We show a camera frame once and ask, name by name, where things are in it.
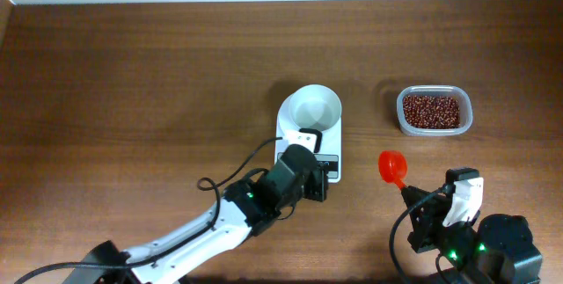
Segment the orange measuring scoop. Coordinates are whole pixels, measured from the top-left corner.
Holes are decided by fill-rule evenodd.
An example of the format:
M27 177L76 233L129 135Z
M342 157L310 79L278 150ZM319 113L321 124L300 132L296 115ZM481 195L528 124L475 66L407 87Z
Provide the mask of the orange measuring scoop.
M378 158L378 170L382 180L394 184L399 190L406 187L404 178L408 171L406 159L396 150L384 150Z

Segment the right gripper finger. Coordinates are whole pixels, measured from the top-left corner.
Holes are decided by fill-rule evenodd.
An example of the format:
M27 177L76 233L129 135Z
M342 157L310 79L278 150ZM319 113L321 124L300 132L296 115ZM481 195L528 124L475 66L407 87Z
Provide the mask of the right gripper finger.
M434 191L426 191L426 190L421 189L421 191L422 191L422 199L419 200L418 202L420 202L420 201L426 199L427 197L433 198L436 194L441 193L442 190L443 190L442 187L438 187L438 188L435 189Z
M422 191L418 187L406 186L401 189L401 196L406 204L406 208L410 208L422 199Z

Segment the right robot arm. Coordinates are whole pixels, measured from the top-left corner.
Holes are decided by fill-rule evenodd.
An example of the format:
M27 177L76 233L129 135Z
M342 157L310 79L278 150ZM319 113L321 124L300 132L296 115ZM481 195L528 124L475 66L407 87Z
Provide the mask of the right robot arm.
M409 217L413 230L408 243L417 253L438 251L453 265L453 272L438 272L446 283L539 283L543 255L533 243L528 221L521 215L489 215L477 229L465 218L446 227L443 223L454 200L463 200L452 184L436 193L414 186L401 189L407 206L399 218Z

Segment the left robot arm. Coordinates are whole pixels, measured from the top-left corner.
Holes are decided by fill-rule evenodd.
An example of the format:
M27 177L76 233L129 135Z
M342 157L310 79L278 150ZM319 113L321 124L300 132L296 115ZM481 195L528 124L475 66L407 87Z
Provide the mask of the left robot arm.
M307 148L288 146L271 169L255 168L223 191L193 221L147 244L118 251L106 241L74 266L68 283L178 283L213 257L239 247L283 220L298 201L323 202L330 166Z

